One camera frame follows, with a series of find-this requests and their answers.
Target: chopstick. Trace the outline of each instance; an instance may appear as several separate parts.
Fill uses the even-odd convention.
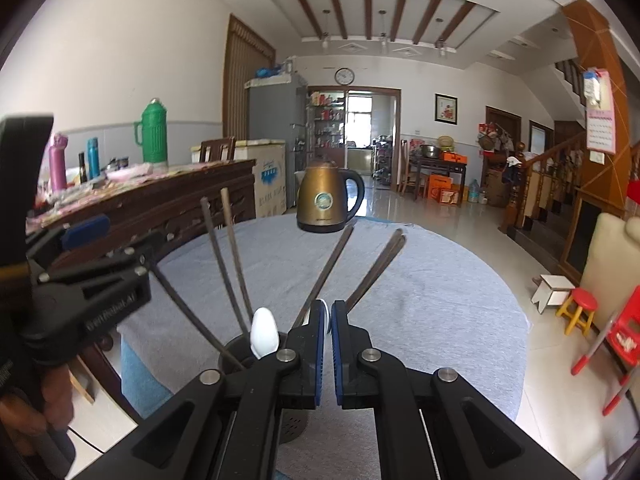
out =
[[[241,370],[245,370],[242,363],[236,359],[229,350],[225,348],[225,346],[220,342],[216,336],[214,336],[211,331],[204,325],[203,322],[193,313],[188,305],[184,302],[184,300],[180,297],[180,294],[173,288],[169,280],[166,276],[158,269],[157,264],[151,264],[149,266],[149,270],[156,277],[164,291],[167,293],[169,298],[176,304],[176,306],[180,309],[180,311],[185,315],[185,317],[191,322],[191,324],[200,332],[204,339],[206,339],[213,348],[215,348],[218,352],[220,352],[225,358],[229,359],[235,366],[240,368]]]
[[[293,325],[291,325],[291,328],[302,325],[302,322],[304,321],[306,316],[306,311],[309,310],[311,304],[318,297],[318,294],[320,294],[320,290],[322,289],[324,282],[326,282],[326,279],[329,277],[329,274],[335,267],[335,263],[338,261],[338,258],[340,258],[344,246],[347,244],[349,238],[351,237],[351,233],[353,233],[353,224],[347,224],[342,231],[342,235],[340,236],[338,243],[335,245],[334,250],[329,256],[329,259],[326,261],[324,267],[320,271],[318,279],[314,283],[314,286],[311,288],[311,292],[306,297],[305,303],[300,309],[300,312],[298,313],[296,320],[293,322]]]
[[[244,307],[246,308],[246,312],[249,315],[249,321],[253,321],[254,311],[251,308],[249,292],[246,290],[244,274],[242,273],[242,264],[240,263],[238,242],[236,242],[236,233],[234,232],[234,219],[231,215],[231,202],[229,200],[228,188],[223,187],[220,190],[220,196],[222,197],[222,211],[225,216],[226,232],[229,237],[229,243],[231,244],[231,253],[234,257],[234,266],[236,267],[236,275],[238,276],[238,283],[240,284],[240,292],[242,292],[242,299],[244,300]]]
[[[207,226],[207,232],[209,233],[209,240],[211,241],[213,254],[218,261],[218,268],[220,269],[220,274],[222,275],[222,281],[225,283],[226,293],[229,296],[229,301],[231,301],[231,308],[233,309],[234,314],[236,314],[236,319],[238,320],[238,325],[240,325],[240,330],[242,330],[242,333],[245,336],[249,337],[249,331],[247,330],[244,319],[242,318],[242,312],[240,312],[240,307],[238,305],[238,301],[236,300],[234,290],[231,287],[229,274],[228,272],[226,272],[225,261],[222,259],[222,253],[220,252],[220,246],[218,245],[218,240],[216,238],[215,227],[213,225],[213,220],[211,220],[211,211],[209,209],[209,200],[207,200],[207,197],[203,196],[200,199],[200,206],[202,208],[202,214],[204,215],[204,223]]]
[[[382,275],[389,264],[398,255],[401,249],[406,243],[406,236],[402,234],[402,229],[396,229],[395,232],[389,238],[382,252],[378,255],[376,261],[373,263],[369,272],[366,273],[360,284],[356,287],[356,290],[347,298],[346,309],[347,314],[353,310],[353,307],[361,300],[361,298],[367,293],[367,291],[373,286],[378,278]]]

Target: pink water bottle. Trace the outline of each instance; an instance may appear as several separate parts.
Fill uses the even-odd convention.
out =
[[[69,139],[62,134],[54,134],[49,141],[49,175],[51,190],[66,189],[65,148]]]

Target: round table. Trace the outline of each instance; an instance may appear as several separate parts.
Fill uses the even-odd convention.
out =
[[[408,368],[455,368],[515,419],[528,323],[503,280],[470,251],[419,226],[358,218],[320,298],[329,306],[345,300],[398,227],[407,236],[404,249],[350,313],[350,322],[368,330],[376,348]],[[287,332],[340,233],[303,232],[294,215],[243,222],[235,230],[254,310],[268,307],[279,330]],[[226,230],[216,234],[241,301]],[[185,244],[160,266],[220,340],[239,335],[208,237]],[[152,301],[119,330],[156,380],[172,392],[201,370],[216,367],[218,353],[153,278]],[[321,406],[310,412],[302,436],[280,446],[277,469],[294,480],[380,478],[372,410],[343,411],[336,404],[330,338],[324,361]],[[123,380],[126,373],[123,369]]]

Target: small white stool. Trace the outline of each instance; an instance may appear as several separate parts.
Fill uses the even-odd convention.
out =
[[[531,303],[538,304],[538,312],[543,313],[548,306],[560,306],[564,303],[575,285],[564,276],[540,274],[542,281],[531,298]]]

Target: metal bolt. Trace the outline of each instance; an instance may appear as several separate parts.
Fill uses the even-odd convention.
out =
[[[375,348],[367,348],[366,350],[362,351],[362,358],[369,363],[380,361],[381,357],[382,354],[380,353],[380,350],[377,350]]]
[[[292,350],[291,348],[282,348],[278,350],[278,353],[276,354],[276,359],[281,363],[288,363],[290,361],[293,361],[293,359],[295,358],[296,351]]]
[[[458,372],[453,368],[441,368],[438,370],[438,378],[445,383],[452,383],[458,378]]]
[[[207,386],[216,384],[220,380],[220,372],[217,370],[204,370],[200,374],[200,382]]]

